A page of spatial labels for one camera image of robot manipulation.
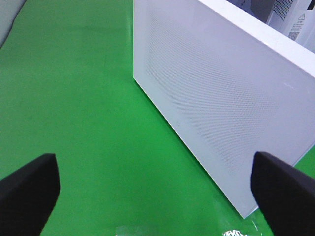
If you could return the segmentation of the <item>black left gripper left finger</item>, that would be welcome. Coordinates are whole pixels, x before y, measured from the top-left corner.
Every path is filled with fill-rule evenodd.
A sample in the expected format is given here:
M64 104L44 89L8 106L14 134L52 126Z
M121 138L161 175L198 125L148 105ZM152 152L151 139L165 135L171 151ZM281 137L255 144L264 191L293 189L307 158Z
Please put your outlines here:
M61 192L54 153L45 153L0 181L0 234L38 236Z

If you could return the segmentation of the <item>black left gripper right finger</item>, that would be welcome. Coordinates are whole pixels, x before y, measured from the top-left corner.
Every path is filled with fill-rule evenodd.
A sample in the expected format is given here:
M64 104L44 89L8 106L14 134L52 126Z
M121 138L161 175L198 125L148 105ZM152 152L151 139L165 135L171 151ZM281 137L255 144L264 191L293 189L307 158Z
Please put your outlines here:
M315 234L315 180L279 158L257 151L250 187L275 236Z

